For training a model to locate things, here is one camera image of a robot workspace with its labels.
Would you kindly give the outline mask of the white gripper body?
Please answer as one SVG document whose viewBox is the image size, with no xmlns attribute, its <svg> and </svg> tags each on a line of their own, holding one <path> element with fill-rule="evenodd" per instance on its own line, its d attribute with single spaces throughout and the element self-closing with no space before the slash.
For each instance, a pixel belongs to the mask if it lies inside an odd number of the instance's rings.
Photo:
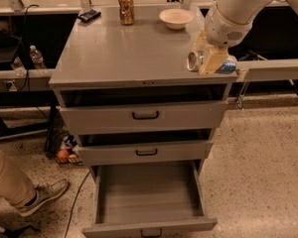
<svg viewBox="0 0 298 238">
<path fill-rule="evenodd" d="M 252 27 L 251 23 L 241 25 L 224 17 L 214 2 L 205 17 L 205 34 L 213 46 L 234 47 L 242 42 Z"/>
</svg>

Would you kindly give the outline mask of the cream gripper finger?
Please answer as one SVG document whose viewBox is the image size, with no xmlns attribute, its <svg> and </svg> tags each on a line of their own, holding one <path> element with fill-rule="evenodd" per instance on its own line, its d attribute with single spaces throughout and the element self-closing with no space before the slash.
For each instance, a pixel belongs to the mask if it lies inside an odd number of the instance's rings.
<svg viewBox="0 0 298 238">
<path fill-rule="evenodd" d="M 227 47 L 206 45 L 203 48 L 203 61 L 199 68 L 199 75 L 210 75 L 215 73 L 227 58 Z"/>
<path fill-rule="evenodd" d="M 195 52 L 202 52 L 205 49 L 206 45 L 206 35 L 204 30 L 200 30 L 195 43 L 193 45 L 193 50 Z"/>
</svg>

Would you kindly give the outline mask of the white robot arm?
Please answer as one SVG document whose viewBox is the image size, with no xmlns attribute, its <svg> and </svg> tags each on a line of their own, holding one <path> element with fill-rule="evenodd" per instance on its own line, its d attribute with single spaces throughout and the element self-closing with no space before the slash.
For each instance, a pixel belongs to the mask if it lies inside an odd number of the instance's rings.
<svg viewBox="0 0 298 238">
<path fill-rule="evenodd" d="M 203 54 L 199 75 L 218 70 L 228 49 L 239 45 L 252 28 L 257 14 L 274 0 L 216 0 L 210 7 L 193 47 Z M 285 0 L 298 15 L 298 0 Z"/>
</svg>

